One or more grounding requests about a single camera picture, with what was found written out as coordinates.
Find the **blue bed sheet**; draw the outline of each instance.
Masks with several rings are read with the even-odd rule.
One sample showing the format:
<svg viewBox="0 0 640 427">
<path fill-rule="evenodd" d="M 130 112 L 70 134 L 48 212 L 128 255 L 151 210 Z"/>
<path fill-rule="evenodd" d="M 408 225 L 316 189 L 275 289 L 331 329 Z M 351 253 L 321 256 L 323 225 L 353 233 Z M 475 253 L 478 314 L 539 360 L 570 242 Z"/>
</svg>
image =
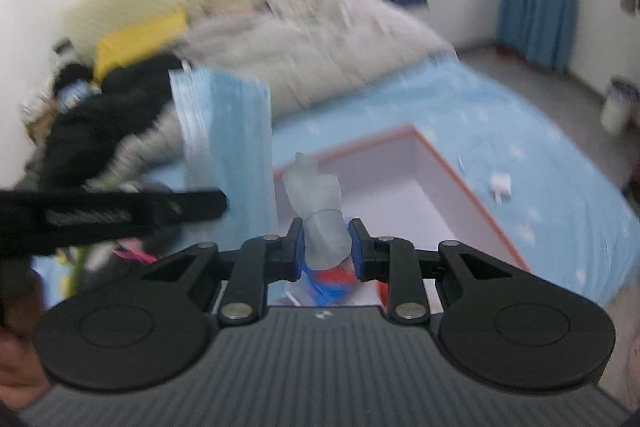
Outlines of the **blue bed sheet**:
<svg viewBox="0 0 640 427">
<path fill-rule="evenodd" d="M 455 58 L 427 61 L 276 122 L 273 162 L 412 123 L 462 176 L 533 273 L 606 305 L 640 261 L 640 223 L 544 114 Z M 498 204 L 492 172 L 511 175 Z"/>
</svg>

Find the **open box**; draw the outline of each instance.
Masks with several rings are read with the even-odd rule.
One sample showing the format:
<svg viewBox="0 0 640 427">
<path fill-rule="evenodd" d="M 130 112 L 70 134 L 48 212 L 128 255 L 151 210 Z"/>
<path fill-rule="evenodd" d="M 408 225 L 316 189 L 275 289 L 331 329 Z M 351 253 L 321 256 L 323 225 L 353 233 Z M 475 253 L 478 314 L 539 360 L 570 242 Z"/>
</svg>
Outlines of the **open box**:
<svg viewBox="0 0 640 427">
<path fill-rule="evenodd" d="M 394 128 L 312 156 L 321 172 L 338 176 L 345 218 L 359 217 L 372 237 L 401 237 L 422 250 L 457 239 L 530 271 L 476 195 L 415 127 Z M 274 172 L 282 235 L 297 217 L 282 181 L 288 166 Z M 434 288 L 427 290 L 431 302 Z"/>
</svg>

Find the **bed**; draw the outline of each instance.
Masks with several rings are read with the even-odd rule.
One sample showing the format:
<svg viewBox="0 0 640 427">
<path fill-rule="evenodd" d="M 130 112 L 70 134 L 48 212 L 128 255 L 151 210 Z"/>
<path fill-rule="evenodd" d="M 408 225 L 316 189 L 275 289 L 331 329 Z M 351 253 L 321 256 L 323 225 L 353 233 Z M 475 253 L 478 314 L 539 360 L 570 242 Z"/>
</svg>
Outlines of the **bed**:
<svg viewBox="0 0 640 427">
<path fill-rule="evenodd" d="M 91 57 L 95 44 L 139 20 L 194 0 L 81 0 L 65 28 Z M 438 150 L 518 248 L 532 272 L 603 307 L 636 277 L 640 222 L 610 184 L 542 113 L 462 65 L 450 46 L 418 64 L 383 75 L 374 85 L 273 122 L 277 168 L 298 151 L 340 145 L 374 131 L 412 124 Z M 508 172 L 513 197 L 497 203 L 492 172 Z M 176 190 L 190 188 L 178 162 L 151 175 Z M 63 268 L 37 268 L 56 296 Z"/>
</svg>

